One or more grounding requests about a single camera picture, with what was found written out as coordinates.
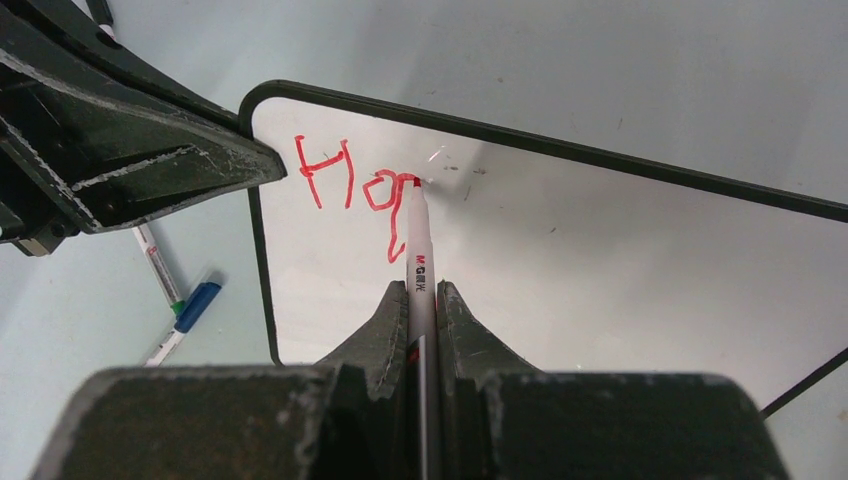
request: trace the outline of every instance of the white writing surface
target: white writing surface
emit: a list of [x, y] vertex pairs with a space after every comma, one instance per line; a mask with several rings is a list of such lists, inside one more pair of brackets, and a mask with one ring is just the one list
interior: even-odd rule
[[841, 223], [283, 98], [252, 123], [289, 169], [260, 187], [284, 363], [405, 277], [416, 175], [437, 280], [540, 368], [716, 372], [765, 406], [848, 342]]

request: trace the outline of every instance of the marker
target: marker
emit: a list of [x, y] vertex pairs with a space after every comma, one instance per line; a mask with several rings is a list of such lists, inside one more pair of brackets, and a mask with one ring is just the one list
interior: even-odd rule
[[112, 11], [109, 10], [106, 0], [85, 0], [85, 4], [88, 5], [88, 11], [91, 12], [94, 22], [109, 34], [112, 40], [115, 40], [115, 32], [112, 30], [115, 20], [112, 18]]
[[168, 271], [168, 266], [165, 264], [162, 254], [159, 253], [159, 247], [156, 246], [156, 239], [153, 237], [153, 232], [150, 231], [150, 227], [147, 225], [140, 225], [133, 228], [133, 233], [136, 240], [138, 240], [138, 245], [144, 252], [144, 256], [147, 257], [147, 261], [150, 263], [150, 268], [156, 274], [156, 280], [159, 281], [159, 286], [165, 292], [165, 299], [168, 300], [168, 305], [174, 311], [174, 315], [179, 315], [185, 306], [185, 302], [180, 296], [180, 291], [177, 290], [174, 278], [171, 276], [171, 272]]
[[418, 472], [420, 478], [441, 477], [438, 344], [436, 338], [436, 282], [430, 213], [421, 179], [415, 178], [409, 205], [406, 241], [406, 290], [409, 295], [408, 359], [417, 390]]
[[177, 322], [174, 328], [165, 335], [162, 343], [153, 352], [153, 355], [144, 362], [145, 367], [158, 367], [168, 358], [177, 346], [183, 341], [191, 327], [197, 323], [200, 315], [206, 310], [206, 307], [212, 303], [218, 292], [221, 291], [221, 286], [217, 283], [204, 282], [197, 286], [197, 289], [188, 298], [185, 310], [177, 316]]

